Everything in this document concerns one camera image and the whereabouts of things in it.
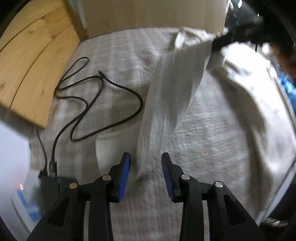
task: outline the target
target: wooden surface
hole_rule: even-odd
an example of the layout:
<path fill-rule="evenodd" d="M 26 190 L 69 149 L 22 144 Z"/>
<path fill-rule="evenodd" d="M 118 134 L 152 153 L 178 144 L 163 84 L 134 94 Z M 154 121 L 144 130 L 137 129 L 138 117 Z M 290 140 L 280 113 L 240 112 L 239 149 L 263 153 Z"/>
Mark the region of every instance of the wooden surface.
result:
<path fill-rule="evenodd" d="M 0 51 L 9 43 L 18 33 L 28 27 L 36 20 L 46 14 L 64 7 L 63 0 L 39 0 L 30 1 L 24 6 L 11 21 L 6 31 L 0 38 Z"/>
<path fill-rule="evenodd" d="M 2 12 L 2 16 L 0 16 L 0 38 L 9 26 L 9 24 L 13 21 L 14 17 L 17 15 L 17 13 L 29 2 L 30 0 L 17 0 L 13 6 L 11 5 L 4 5 L 1 4 L 1 7 L 3 9 L 0 9 L 0 12 Z"/>
<path fill-rule="evenodd" d="M 42 127 L 80 39 L 63 0 L 32 0 L 0 38 L 0 104 Z"/>
<path fill-rule="evenodd" d="M 46 46 L 71 24 L 66 9 L 38 19 L 0 52 L 0 103 L 9 108 L 31 65 Z"/>
<path fill-rule="evenodd" d="M 141 27 L 182 27 L 222 33 L 227 0 L 83 0 L 89 37 Z"/>
<path fill-rule="evenodd" d="M 26 74 L 11 110 L 39 126 L 46 127 L 54 89 L 79 42 L 72 25 L 63 30 L 40 54 Z"/>

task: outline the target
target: black device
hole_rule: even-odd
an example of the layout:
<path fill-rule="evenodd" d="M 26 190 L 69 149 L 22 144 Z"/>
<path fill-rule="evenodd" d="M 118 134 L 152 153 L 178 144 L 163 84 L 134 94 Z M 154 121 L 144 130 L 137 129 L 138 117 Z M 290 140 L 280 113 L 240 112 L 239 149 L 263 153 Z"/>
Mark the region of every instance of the black device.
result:
<path fill-rule="evenodd" d="M 162 168 L 172 202 L 183 202 L 180 241 L 204 240 L 202 201 L 207 201 L 211 241 L 265 241 L 248 212 L 222 182 L 202 183 L 184 174 L 163 153 Z M 89 241 L 113 241 L 110 202 L 124 196 L 131 156 L 124 153 L 118 165 L 93 183 L 69 186 L 59 195 L 32 231 L 27 241 L 83 240 L 85 202 L 90 201 Z"/>
<path fill-rule="evenodd" d="M 109 174 L 93 183 L 72 182 L 61 193 L 36 225 L 27 241 L 83 240 L 85 203 L 89 206 L 89 241 L 112 241 L 110 202 L 119 203 L 124 196 L 131 156 L 124 153 Z"/>
<path fill-rule="evenodd" d="M 245 0 L 259 15 L 244 24 L 237 25 L 213 41 L 212 50 L 219 50 L 234 42 L 262 45 L 276 44 L 282 52 L 291 53 L 296 43 L 296 18 L 294 1 Z"/>
<path fill-rule="evenodd" d="M 265 241 L 252 217 L 223 182 L 207 184 L 184 174 L 163 153 L 161 165 L 168 195 L 173 203 L 183 203 L 180 241 L 204 240 L 202 201 L 207 201 L 210 241 Z"/>
<path fill-rule="evenodd" d="M 41 177 L 41 193 L 44 210 L 47 212 L 53 203 L 59 198 L 71 183 L 78 183 L 74 178 L 68 177 Z"/>

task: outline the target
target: metal screw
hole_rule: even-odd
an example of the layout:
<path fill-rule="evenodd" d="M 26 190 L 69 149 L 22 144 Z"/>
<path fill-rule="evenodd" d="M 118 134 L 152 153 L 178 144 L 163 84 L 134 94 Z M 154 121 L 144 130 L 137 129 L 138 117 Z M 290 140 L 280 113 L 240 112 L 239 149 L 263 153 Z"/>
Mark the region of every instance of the metal screw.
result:
<path fill-rule="evenodd" d="M 222 188 L 224 186 L 223 182 L 215 182 L 215 186 L 218 188 Z"/>
<path fill-rule="evenodd" d="M 70 183 L 69 188 L 71 189 L 75 189 L 76 187 L 78 187 L 77 183 Z"/>
<path fill-rule="evenodd" d="M 109 181 L 111 179 L 111 176 L 110 175 L 104 175 L 104 176 L 102 176 L 102 179 L 104 181 Z"/>
<path fill-rule="evenodd" d="M 189 179 L 190 179 L 190 176 L 189 176 L 188 174 L 183 174 L 183 175 L 181 176 L 181 178 L 182 178 L 183 180 L 189 180 Z"/>
<path fill-rule="evenodd" d="M 279 225 L 280 223 L 281 223 L 281 221 L 275 221 L 275 222 L 272 224 L 272 226 L 275 227 L 275 226 Z"/>

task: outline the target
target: white towel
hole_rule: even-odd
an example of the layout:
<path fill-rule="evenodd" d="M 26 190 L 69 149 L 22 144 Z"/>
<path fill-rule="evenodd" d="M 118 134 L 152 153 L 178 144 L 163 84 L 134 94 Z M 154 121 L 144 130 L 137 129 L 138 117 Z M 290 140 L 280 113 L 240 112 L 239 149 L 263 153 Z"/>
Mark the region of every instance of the white towel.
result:
<path fill-rule="evenodd" d="M 226 63 L 219 67 L 223 58 L 219 53 L 211 54 L 213 37 L 183 27 L 175 40 L 177 50 L 158 61 L 138 138 L 138 176 L 151 171 L 154 155 L 168 145 L 206 68 L 216 68 L 218 78 L 233 85 L 240 96 L 259 161 L 258 191 L 260 209 L 264 210 L 293 163 L 295 127 L 270 74 L 270 64 L 245 44 L 233 44 L 223 50 Z"/>

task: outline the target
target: grey blanket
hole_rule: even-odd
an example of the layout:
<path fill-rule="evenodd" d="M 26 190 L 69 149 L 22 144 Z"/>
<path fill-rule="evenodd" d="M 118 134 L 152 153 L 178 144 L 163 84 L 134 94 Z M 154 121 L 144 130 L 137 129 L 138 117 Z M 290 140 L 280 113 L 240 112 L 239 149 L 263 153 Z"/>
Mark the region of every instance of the grey blanket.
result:
<path fill-rule="evenodd" d="M 100 70 L 115 83 L 135 90 L 145 102 L 150 71 L 160 55 L 173 49 L 177 32 L 178 29 L 173 28 L 126 30 L 84 41 L 73 53 L 68 67 L 83 56 L 88 56 L 90 63 L 69 82 L 95 75 Z M 204 73 L 187 115 L 179 123 L 166 150 L 174 163 L 199 181 L 223 181 L 256 218 L 259 213 L 258 162 L 249 126 L 237 101 L 235 88 L 219 81 L 216 75 L 215 71 Z M 65 94 L 78 95 L 90 101 L 99 85 L 90 80 L 67 90 Z M 134 95 L 106 83 L 75 136 L 121 120 L 135 112 L 138 106 L 139 101 Z M 83 108 L 76 101 L 53 100 L 48 126 L 41 132 L 48 156 L 57 133 Z M 138 124 L 141 117 L 139 115 L 107 133 Z M 71 142 L 69 134 L 70 130 L 66 130 L 57 145 L 58 174 L 76 177 L 80 184 L 94 181 L 104 174 L 96 157 L 97 136 L 82 142 Z M 41 169 L 44 157 L 37 137 L 30 144 L 31 166 Z M 121 203 L 111 205 L 115 240 L 178 240 L 182 204 L 170 202 L 160 158 L 155 157 L 153 170 L 128 187 Z"/>

